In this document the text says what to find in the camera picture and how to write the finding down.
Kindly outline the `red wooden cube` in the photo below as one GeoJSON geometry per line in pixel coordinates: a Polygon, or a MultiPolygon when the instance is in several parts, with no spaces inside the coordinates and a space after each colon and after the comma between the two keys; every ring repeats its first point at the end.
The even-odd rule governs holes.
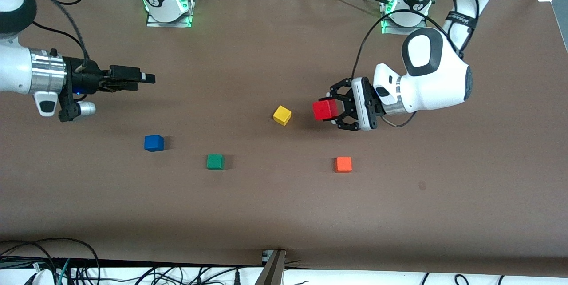
{"type": "Polygon", "coordinates": [[[339,115],[337,103],[334,99],[323,99],[312,103],[314,119],[326,121],[334,119],[339,115]]]}

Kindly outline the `blue wooden cube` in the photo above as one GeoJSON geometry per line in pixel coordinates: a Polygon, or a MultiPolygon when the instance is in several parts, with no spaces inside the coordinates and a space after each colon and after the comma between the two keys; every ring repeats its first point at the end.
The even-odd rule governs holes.
{"type": "Polygon", "coordinates": [[[144,150],[159,152],[165,150],[165,138],[161,135],[147,135],[144,137],[144,150]]]}

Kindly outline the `yellow wooden cube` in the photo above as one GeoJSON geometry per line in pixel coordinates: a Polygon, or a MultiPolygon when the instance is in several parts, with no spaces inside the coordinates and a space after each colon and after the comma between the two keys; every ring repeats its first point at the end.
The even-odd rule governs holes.
{"type": "Polygon", "coordinates": [[[289,109],[287,109],[282,105],[278,106],[278,108],[272,115],[272,119],[274,119],[276,123],[282,125],[283,127],[287,125],[287,123],[290,121],[291,118],[292,118],[292,111],[290,111],[289,109]]]}

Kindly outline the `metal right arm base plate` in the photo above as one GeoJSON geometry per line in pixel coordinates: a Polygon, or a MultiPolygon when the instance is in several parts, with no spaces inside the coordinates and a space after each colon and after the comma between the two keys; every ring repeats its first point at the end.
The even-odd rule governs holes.
{"type": "Polygon", "coordinates": [[[196,0],[169,0],[170,3],[173,2],[173,6],[168,8],[169,12],[173,14],[169,15],[168,18],[173,17],[174,14],[177,17],[174,20],[168,22],[161,22],[156,20],[149,12],[148,7],[146,10],[148,12],[146,19],[146,26],[148,27],[164,27],[164,28],[190,28],[193,24],[193,11],[195,7],[196,0]]]}

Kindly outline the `grey metal post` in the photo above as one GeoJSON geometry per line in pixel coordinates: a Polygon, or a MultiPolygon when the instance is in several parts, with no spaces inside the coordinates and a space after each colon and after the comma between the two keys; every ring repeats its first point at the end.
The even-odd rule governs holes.
{"type": "Polygon", "coordinates": [[[263,250],[264,267],[254,285],[282,285],[286,250],[263,250]]]}

